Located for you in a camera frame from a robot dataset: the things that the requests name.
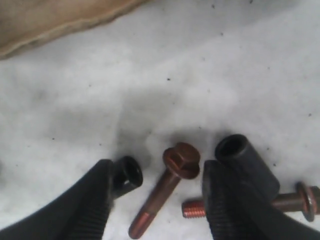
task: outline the bolt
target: bolt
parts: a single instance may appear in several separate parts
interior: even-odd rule
[[[279,194],[272,201],[272,205],[282,212],[302,211],[305,219],[313,222],[315,215],[320,214],[320,189],[317,186],[306,186],[303,182],[299,182],[296,185],[296,192]],[[206,216],[202,199],[186,201],[181,207],[182,215],[186,219]]]
[[[139,239],[156,217],[181,179],[194,179],[199,174],[200,154],[187,143],[179,142],[163,153],[166,170],[129,228],[129,236]]]

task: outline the bolt thread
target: bolt thread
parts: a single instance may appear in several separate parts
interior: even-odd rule
[[[203,218],[206,216],[202,200],[187,201],[182,204],[182,215],[186,219]]]

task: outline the white cloth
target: white cloth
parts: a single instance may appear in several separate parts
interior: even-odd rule
[[[250,139],[282,192],[320,185],[319,9],[318,0],[157,0],[0,61],[0,227],[99,159],[129,154],[144,184],[115,202],[103,237],[127,240],[163,151],[193,144],[202,167],[232,133]],[[180,182],[142,240],[212,238],[206,219],[181,214],[201,196],[201,177]],[[320,217],[310,226],[320,230]]]

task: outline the black rubber part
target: black rubber part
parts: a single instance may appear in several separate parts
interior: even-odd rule
[[[214,240],[267,240],[236,201],[220,177],[217,161],[204,164],[202,192],[205,214]]]
[[[142,170],[131,156],[125,156],[114,163],[113,197],[119,198],[143,183]]]
[[[320,239],[320,232],[274,208],[218,161],[204,163],[202,193],[214,240]]]
[[[216,159],[250,182],[268,202],[279,194],[280,183],[249,140],[241,134],[223,139],[215,148]]]
[[[0,231],[0,239],[101,240],[113,205],[113,167],[100,160],[56,200]]]

